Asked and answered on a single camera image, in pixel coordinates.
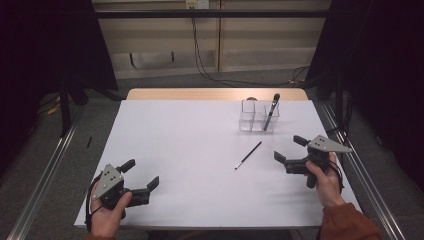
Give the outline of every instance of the wall outlet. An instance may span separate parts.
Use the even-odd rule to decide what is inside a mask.
[[[209,0],[197,0],[197,9],[209,9]]]
[[[197,0],[186,0],[186,9],[197,9]]]

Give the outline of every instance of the pen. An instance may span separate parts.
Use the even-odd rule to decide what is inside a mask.
[[[269,122],[271,121],[272,114],[274,113],[275,106],[277,106],[278,99],[280,99],[280,94],[276,93],[274,95],[274,100],[272,101],[271,110],[269,111],[268,117],[266,118],[264,132],[268,129]]]
[[[250,154],[252,154],[252,153],[256,150],[256,148],[258,148],[258,147],[259,147],[259,145],[261,145],[261,143],[262,143],[262,141],[261,141],[261,142],[259,142],[259,143],[256,145],[256,147],[254,147],[254,148],[252,149],[252,151],[250,151],[250,153],[249,153],[249,154],[247,154],[247,156],[243,158],[243,160],[241,160],[240,164],[239,164],[237,167],[235,167],[235,168],[234,168],[234,171],[235,171],[235,170],[237,170],[237,169],[240,167],[240,165],[241,165],[241,164],[243,164],[243,162],[244,162],[244,161],[246,161],[246,159],[250,156]]]

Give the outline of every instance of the human hand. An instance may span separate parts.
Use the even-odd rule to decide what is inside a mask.
[[[336,154],[329,153],[330,161],[337,164]],[[328,168],[324,173],[320,167],[311,161],[306,162],[308,170],[317,176],[316,191],[323,207],[334,207],[345,204],[340,195],[339,178],[333,169]]]
[[[96,191],[99,182],[94,184],[93,190],[91,191],[91,197]],[[113,238],[119,229],[121,222],[121,215],[125,207],[131,201],[132,193],[125,193],[116,204],[113,210],[102,207],[103,203],[100,199],[91,201],[91,212],[96,211],[92,215],[92,226],[91,234],[95,237]]]

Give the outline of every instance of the white tabletop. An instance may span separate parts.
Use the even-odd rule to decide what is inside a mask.
[[[322,207],[303,175],[286,174],[274,150],[303,158],[293,135],[326,136],[311,101],[280,101],[273,133],[242,132],[240,101],[123,101],[99,162],[136,166],[124,174],[125,187],[159,186],[148,205],[127,209],[124,227],[145,229],[243,229],[319,226]],[[237,170],[256,144],[262,144]],[[347,179],[343,197],[359,205]],[[85,203],[76,226],[85,226]]]

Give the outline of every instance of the horizontal black bar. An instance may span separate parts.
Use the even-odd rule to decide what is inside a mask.
[[[350,13],[331,13],[329,10],[99,10],[96,12],[72,12],[60,15],[113,18],[326,18]]]

